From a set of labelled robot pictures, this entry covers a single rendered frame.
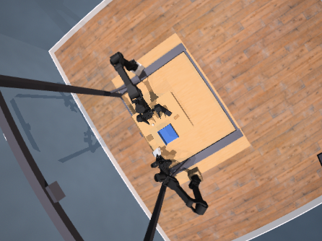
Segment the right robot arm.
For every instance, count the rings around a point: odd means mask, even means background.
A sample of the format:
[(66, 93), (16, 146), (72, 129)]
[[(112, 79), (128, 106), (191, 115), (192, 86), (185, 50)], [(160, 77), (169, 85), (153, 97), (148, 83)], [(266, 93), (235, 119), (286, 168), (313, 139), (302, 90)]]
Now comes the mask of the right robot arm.
[[(166, 170), (166, 168), (169, 169), (169, 166), (171, 164), (172, 164), (171, 160), (166, 159), (165, 162), (162, 163), (162, 167)], [(171, 190), (174, 190), (181, 197), (181, 199), (186, 203), (186, 206), (189, 207), (194, 213), (198, 215), (204, 215), (205, 211), (208, 209), (207, 202), (202, 201), (203, 198), (199, 190), (199, 184), (201, 182), (201, 179), (199, 179), (199, 176), (197, 174), (191, 176), (191, 182), (188, 185), (189, 188), (193, 190), (195, 199), (190, 198), (190, 196), (184, 191), (184, 189), (180, 187), (180, 183), (178, 182), (177, 178), (170, 176), (170, 173), (168, 171), (164, 173), (155, 174), (154, 179), (156, 182), (160, 182), (160, 183), (163, 182), (164, 186), (169, 187)], [(193, 203), (196, 204), (195, 208), (192, 207)]]

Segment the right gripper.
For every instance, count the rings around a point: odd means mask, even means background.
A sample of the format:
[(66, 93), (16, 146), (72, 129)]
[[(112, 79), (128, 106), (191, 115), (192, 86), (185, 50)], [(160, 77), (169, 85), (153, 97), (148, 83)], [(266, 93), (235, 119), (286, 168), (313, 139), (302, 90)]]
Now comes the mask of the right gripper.
[[(159, 161), (158, 161), (159, 160)], [(163, 173), (163, 172), (167, 172), (169, 169), (168, 168), (166, 168), (166, 170), (162, 167), (162, 163), (163, 162), (165, 162), (165, 160), (166, 159), (164, 159), (163, 157), (162, 157), (162, 155), (160, 155), (160, 157), (158, 156), (158, 154), (157, 154), (157, 156), (156, 156), (156, 162), (153, 162), (152, 164), (151, 164), (151, 168), (155, 168), (155, 167), (157, 167), (157, 166), (159, 166), (158, 168), (160, 169), (160, 173)]]

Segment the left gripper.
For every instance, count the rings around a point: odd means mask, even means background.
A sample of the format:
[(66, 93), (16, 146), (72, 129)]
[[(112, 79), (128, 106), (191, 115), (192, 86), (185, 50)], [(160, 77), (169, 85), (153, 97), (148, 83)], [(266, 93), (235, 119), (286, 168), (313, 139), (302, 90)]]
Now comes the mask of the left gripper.
[[(145, 110), (146, 110), (146, 108), (149, 108), (149, 109), (151, 109), (151, 107), (150, 106), (148, 106), (148, 104), (146, 104), (145, 105)], [(157, 114), (159, 115), (159, 117), (160, 117), (160, 111), (162, 110), (162, 107), (161, 107), (161, 105), (158, 103), (158, 104), (156, 104), (155, 105), (155, 108), (153, 108), (152, 109), (153, 110), (153, 112), (154, 111), (156, 111), (157, 112)], [(161, 117), (160, 117), (160, 119), (161, 119)], [(138, 114), (137, 116), (136, 116), (136, 121), (139, 123), (139, 122), (145, 122), (145, 123), (147, 123), (147, 124), (149, 124), (149, 122), (144, 118), (144, 116), (143, 116), (143, 114)]]

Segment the blue open tray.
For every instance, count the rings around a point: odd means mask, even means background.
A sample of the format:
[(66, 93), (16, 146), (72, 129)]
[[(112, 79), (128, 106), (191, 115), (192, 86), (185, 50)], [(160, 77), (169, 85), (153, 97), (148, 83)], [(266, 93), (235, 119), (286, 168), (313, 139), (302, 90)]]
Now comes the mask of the blue open tray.
[(179, 138), (171, 124), (158, 131), (158, 134), (165, 144), (169, 144), (171, 141)]

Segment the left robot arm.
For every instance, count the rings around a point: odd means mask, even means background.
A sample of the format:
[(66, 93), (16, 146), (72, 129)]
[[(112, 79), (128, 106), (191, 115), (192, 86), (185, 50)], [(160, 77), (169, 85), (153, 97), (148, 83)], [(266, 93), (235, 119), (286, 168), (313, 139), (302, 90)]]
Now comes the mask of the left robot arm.
[(125, 66), (126, 70), (128, 71), (131, 71), (132, 69), (133, 71), (136, 71), (138, 68), (138, 64), (137, 64), (137, 67), (135, 67), (136, 64), (134, 60), (133, 59), (132, 61), (126, 60), (123, 57), (122, 53), (120, 52), (117, 52), (110, 57), (110, 64), (118, 72), (119, 76), (121, 77), (124, 84), (126, 85), (131, 103), (132, 104), (136, 103), (135, 111), (137, 113), (142, 113), (146, 120), (149, 120), (150, 118), (152, 118), (152, 115), (154, 114), (153, 110), (149, 108), (146, 108), (145, 110), (145, 105), (147, 104), (147, 102), (143, 98), (142, 91), (135, 84), (133, 84), (133, 82), (131, 81), (131, 79), (129, 78), (128, 74), (124, 69), (124, 66)]

